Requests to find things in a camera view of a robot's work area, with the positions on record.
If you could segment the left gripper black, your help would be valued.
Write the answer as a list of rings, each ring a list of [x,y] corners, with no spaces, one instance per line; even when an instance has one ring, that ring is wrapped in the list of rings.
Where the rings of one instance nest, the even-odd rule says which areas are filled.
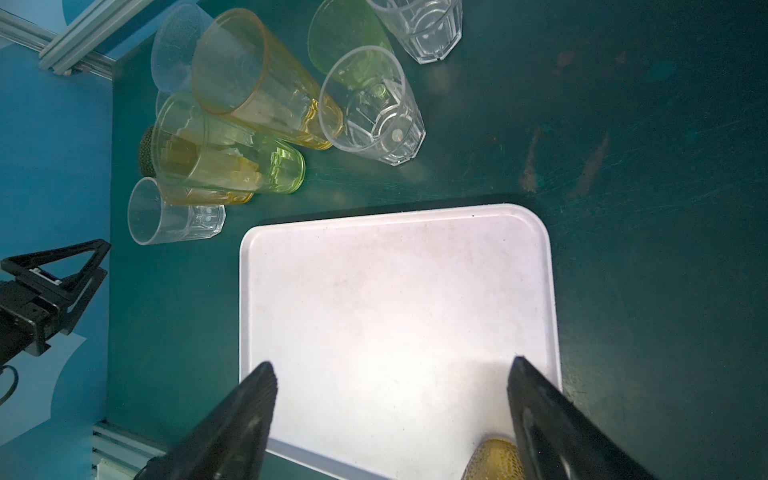
[[[67,247],[44,250],[5,258],[1,270],[17,278],[36,275],[49,282],[81,282],[88,280],[76,301],[65,310],[48,302],[34,290],[16,281],[1,282],[1,364],[10,362],[22,351],[39,357],[50,345],[48,340],[59,331],[69,335],[85,312],[93,296],[107,276],[100,268],[111,249],[103,239]],[[90,259],[75,274],[60,279],[43,269],[44,265],[91,252]]]

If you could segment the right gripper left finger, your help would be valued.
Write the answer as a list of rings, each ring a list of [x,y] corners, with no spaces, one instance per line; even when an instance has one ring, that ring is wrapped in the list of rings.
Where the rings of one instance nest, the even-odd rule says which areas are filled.
[[[258,479],[278,381],[265,361],[249,373],[178,445],[150,459],[138,479]]]

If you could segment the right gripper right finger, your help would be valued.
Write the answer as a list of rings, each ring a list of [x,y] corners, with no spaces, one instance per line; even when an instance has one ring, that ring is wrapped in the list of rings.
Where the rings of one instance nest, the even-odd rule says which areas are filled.
[[[515,440],[527,479],[652,479],[526,358],[507,381]]]

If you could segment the dark amber textured glass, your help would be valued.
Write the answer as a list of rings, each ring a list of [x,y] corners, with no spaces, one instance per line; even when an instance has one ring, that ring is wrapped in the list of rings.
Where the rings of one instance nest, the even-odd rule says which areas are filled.
[[[152,163],[151,140],[153,127],[150,126],[142,135],[138,149],[138,169],[142,177],[156,177]]]
[[[462,480],[524,480],[518,447],[505,438],[484,439],[473,452]]]

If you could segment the clear faceted glass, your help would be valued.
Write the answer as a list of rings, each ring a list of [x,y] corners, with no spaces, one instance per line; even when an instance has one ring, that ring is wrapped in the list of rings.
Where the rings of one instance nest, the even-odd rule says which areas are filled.
[[[461,0],[368,0],[367,3],[419,64],[444,60],[462,38]]]
[[[136,183],[127,207],[129,233],[142,246],[209,239],[221,232],[225,220],[223,205],[171,204],[151,177]]]
[[[379,46],[343,55],[321,86],[319,123],[332,146],[398,166],[416,157],[426,128],[403,67]]]

